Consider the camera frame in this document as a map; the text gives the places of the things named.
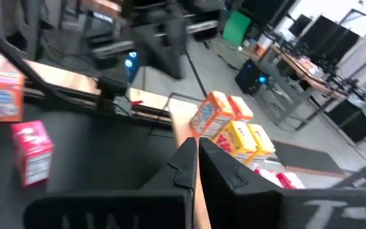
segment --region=black table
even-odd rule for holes
[[[0,229],[23,228],[26,205],[45,193],[137,189],[176,150],[172,131],[25,105],[24,121],[42,120],[55,143],[50,178],[22,188],[9,123],[0,123]]]

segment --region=computer tower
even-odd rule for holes
[[[269,75],[255,61],[247,60],[235,77],[235,82],[245,94],[253,95],[267,81]]]

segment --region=concrete floor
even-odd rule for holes
[[[51,0],[47,1],[47,3],[50,9],[49,20],[53,25],[56,25],[59,0]],[[0,14],[0,34],[2,34],[1,24]],[[224,46],[217,45],[216,49],[229,63],[236,67],[240,67],[247,59],[245,56]],[[315,118],[306,128],[299,132],[287,132],[278,128],[269,121],[268,116],[263,112],[265,109],[263,105],[258,104],[255,98],[242,94],[234,81],[236,74],[230,71],[221,59],[216,56],[213,47],[207,50],[202,43],[190,41],[187,45],[187,50],[196,65],[197,72],[206,91],[211,92],[217,90],[224,92],[226,95],[241,96],[254,112],[255,117],[252,123],[262,125],[270,138],[327,152],[342,169],[357,171],[366,165],[366,142],[359,145],[358,148],[350,146],[347,140],[322,116]],[[72,61],[76,65],[83,65],[82,62],[77,63],[75,60]],[[43,59],[42,63],[57,66],[57,64],[49,62],[46,59]],[[202,98],[203,95],[186,57],[182,57],[182,66],[186,76],[182,81],[175,81],[157,70],[147,67],[145,90],[166,96],[171,92],[177,92]],[[132,87],[142,88],[143,72],[143,68],[141,68]],[[307,116],[312,110],[313,108],[309,104],[306,104],[300,108],[299,114]],[[280,165],[271,163],[261,165],[261,167],[276,171],[284,170]],[[309,188],[326,188],[339,180],[307,174],[298,174],[298,176],[305,186]]]

